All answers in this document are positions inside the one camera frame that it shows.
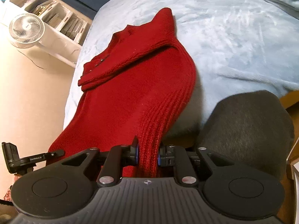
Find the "left hand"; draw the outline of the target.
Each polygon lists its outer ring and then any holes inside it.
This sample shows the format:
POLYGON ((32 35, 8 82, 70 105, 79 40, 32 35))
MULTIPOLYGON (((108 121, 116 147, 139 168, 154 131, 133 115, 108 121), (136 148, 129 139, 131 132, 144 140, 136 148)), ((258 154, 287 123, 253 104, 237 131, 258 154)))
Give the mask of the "left hand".
POLYGON ((20 175, 20 174, 17 174, 17 173, 14 174, 13 183, 12 183, 12 185, 8 188, 6 194, 4 195, 4 198, 3 198, 4 201, 12 202, 12 199, 11 199, 11 189, 12 189, 14 183, 15 183, 17 180, 19 180, 21 177, 22 177, 22 175, 20 175))

